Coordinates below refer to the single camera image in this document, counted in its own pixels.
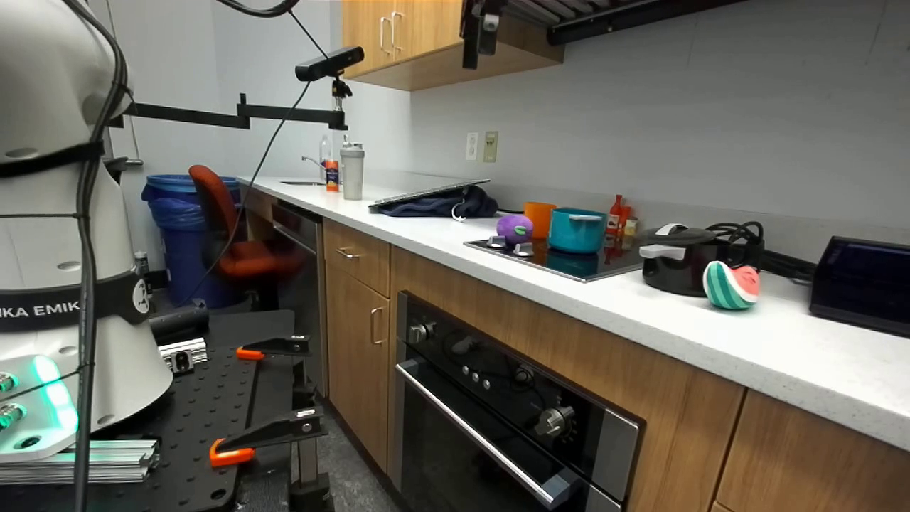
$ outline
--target water bottle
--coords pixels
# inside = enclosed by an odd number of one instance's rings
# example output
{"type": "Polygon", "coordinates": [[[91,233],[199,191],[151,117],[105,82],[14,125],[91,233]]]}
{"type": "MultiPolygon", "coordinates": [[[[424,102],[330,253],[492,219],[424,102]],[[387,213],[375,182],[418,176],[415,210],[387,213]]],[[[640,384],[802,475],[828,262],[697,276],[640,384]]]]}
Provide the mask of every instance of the water bottle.
{"type": "Polygon", "coordinates": [[[364,145],[361,142],[341,145],[341,196],[364,199],[364,145]]]}

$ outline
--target oven door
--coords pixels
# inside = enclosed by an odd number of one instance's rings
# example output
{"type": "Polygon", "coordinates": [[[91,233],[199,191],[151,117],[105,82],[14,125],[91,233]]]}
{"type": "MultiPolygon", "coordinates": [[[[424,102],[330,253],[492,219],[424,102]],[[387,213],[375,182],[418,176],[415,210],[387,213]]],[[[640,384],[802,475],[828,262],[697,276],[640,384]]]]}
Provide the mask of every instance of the oven door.
{"type": "Polygon", "coordinates": [[[427,361],[395,364],[404,390],[401,498],[410,509],[620,509],[498,421],[427,361]]]}

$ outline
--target wall outlet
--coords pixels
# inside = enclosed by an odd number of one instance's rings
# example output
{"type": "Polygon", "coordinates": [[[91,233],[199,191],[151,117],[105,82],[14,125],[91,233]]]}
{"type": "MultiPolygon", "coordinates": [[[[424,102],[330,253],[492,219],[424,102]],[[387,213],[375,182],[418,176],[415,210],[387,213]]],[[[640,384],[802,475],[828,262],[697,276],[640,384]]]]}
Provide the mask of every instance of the wall outlet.
{"type": "Polygon", "coordinates": [[[495,162],[501,156],[501,134],[486,131],[483,134],[483,162],[495,162]]]}
{"type": "Polygon", "coordinates": [[[466,134],[464,137],[464,159],[475,162],[481,154],[481,134],[466,134]]]}

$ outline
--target white machine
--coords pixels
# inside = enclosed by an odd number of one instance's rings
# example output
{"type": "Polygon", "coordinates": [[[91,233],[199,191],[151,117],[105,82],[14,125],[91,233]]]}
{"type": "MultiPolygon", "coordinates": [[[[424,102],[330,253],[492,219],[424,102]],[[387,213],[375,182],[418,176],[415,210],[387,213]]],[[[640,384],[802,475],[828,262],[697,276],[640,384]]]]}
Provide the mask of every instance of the white machine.
{"type": "MultiPolygon", "coordinates": [[[[253,17],[296,6],[219,3],[253,17]]],[[[57,455],[171,387],[122,193],[100,165],[125,91],[85,0],[0,0],[0,464],[57,455]]]]}

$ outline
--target blue trash bin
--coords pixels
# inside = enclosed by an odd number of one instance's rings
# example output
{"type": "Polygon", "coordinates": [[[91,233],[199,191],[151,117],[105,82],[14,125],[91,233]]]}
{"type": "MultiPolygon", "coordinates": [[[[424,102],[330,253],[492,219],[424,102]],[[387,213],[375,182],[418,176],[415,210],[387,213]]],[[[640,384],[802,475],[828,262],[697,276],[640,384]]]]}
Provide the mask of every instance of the blue trash bin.
{"type": "MultiPolygon", "coordinates": [[[[225,176],[225,185],[239,202],[242,185],[230,176],[225,176]]],[[[205,302],[208,307],[242,302],[242,290],[225,287],[202,262],[208,228],[193,179],[185,174],[148,176],[142,199],[148,202],[151,216],[165,239],[171,302],[205,302]]]]}

